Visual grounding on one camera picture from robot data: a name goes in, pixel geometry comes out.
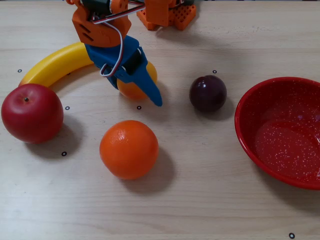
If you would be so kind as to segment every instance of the orange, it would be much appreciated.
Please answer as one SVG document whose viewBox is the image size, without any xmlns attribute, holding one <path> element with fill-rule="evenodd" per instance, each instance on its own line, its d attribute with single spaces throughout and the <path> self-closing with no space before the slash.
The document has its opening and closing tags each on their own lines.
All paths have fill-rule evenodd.
<svg viewBox="0 0 320 240">
<path fill-rule="evenodd" d="M 159 153 L 154 132 L 140 121 L 127 120 L 113 125 L 100 143 L 105 166 L 121 179 L 133 180 L 145 175 Z"/>
<path fill-rule="evenodd" d="M 157 79 L 158 79 L 157 70 L 155 66 L 149 61 L 146 66 L 146 70 L 149 73 L 153 82 L 157 83 Z M 118 86 L 120 93 L 122 93 L 122 95 L 124 95 L 129 99 L 139 101 L 147 98 L 147 95 L 134 82 L 124 83 L 120 79 L 117 79 L 116 84 Z"/>
</svg>

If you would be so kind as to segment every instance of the dark purple plum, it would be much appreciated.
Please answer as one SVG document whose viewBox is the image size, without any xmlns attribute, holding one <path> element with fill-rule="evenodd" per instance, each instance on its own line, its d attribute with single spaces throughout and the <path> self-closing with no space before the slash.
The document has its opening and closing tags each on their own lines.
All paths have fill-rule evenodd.
<svg viewBox="0 0 320 240">
<path fill-rule="evenodd" d="M 227 88 L 216 76 L 201 76 L 192 83 L 189 98 L 192 105 L 200 112 L 214 112 L 225 104 Z"/>
</svg>

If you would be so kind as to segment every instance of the bowl rim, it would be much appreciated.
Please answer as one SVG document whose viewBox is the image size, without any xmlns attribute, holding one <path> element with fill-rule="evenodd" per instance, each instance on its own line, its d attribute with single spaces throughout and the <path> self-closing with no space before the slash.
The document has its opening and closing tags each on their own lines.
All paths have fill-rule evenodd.
<svg viewBox="0 0 320 240">
<path fill-rule="evenodd" d="M 303 189 L 310 189 L 310 190 L 320 190 L 320 183 L 308 183 L 308 182 L 301 182 L 296 179 L 292 179 L 288 176 L 282 175 L 280 173 L 277 173 L 276 171 L 272 170 L 268 166 L 266 166 L 260 159 L 258 159 L 255 154 L 250 150 L 249 146 L 247 145 L 243 134 L 240 129 L 240 114 L 242 111 L 242 108 L 247 101 L 248 97 L 255 91 L 259 90 L 261 87 L 273 84 L 274 82 L 303 82 L 312 86 L 317 86 L 320 87 L 320 82 L 313 81 L 307 78 L 301 78 L 301 77 L 294 77 L 294 76 L 283 76 L 283 77 L 276 77 L 276 78 L 271 78 L 265 81 L 262 81 L 253 87 L 251 87 L 240 99 L 236 110 L 234 114 L 234 126 L 235 126 L 235 132 L 236 136 L 243 148 L 243 150 L 246 152 L 246 154 L 249 156 L 249 158 L 259 167 L 261 168 L 264 172 L 267 174 L 271 175 L 272 177 L 295 187 L 298 188 L 303 188 Z"/>
</svg>

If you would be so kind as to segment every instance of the yellow banana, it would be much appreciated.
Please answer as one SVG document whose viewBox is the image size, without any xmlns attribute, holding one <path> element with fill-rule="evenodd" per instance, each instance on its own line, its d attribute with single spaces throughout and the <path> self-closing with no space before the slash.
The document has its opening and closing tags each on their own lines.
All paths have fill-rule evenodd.
<svg viewBox="0 0 320 240">
<path fill-rule="evenodd" d="M 46 87 L 72 71 L 93 64 L 82 42 L 66 46 L 38 62 L 23 77 L 23 84 L 40 84 Z"/>
</svg>

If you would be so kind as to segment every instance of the toy fruit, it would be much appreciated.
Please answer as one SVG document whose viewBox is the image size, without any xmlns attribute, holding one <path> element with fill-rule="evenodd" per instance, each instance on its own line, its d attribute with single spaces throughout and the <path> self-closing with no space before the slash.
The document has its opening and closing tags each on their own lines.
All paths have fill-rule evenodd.
<svg viewBox="0 0 320 240">
<path fill-rule="evenodd" d="M 158 75 L 155 66 L 148 61 L 146 70 L 153 82 L 156 84 L 158 80 Z M 134 82 L 124 83 L 120 79 L 117 79 L 116 84 L 120 93 L 122 93 L 122 95 L 131 100 L 138 101 L 146 99 L 148 97 Z"/>
<path fill-rule="evenodd" d="M 189 98 L 197 110 L 214 112 L 225 104 L 227 88 L 224 82 L 216 76 L 202 76 L 192 83 Z"/>
<path fill-rule="evenodd" d="M 82 42 L 66 46 L 38 62 L 23 77 L 23 84 L 41 84 L 49 87 L 63 76 L 86 65 L 93 64 Z"/>
<path fill-rule="evenodd" d="M 159 146 L 154 132 L 139 121 L 113 125 L 100 143 L 100 156 L 115 176 L 133 180 L 145 175 L 155 164 Z"/>
<path fill-rule="evenodd" d="M 14 137 L 26 143 L 39 144 L 59 132 L 64 110 L 54 91 L 30 83 L 9 93 L 3 101 L 1 117 L 5 128 Z"/>
</svg>

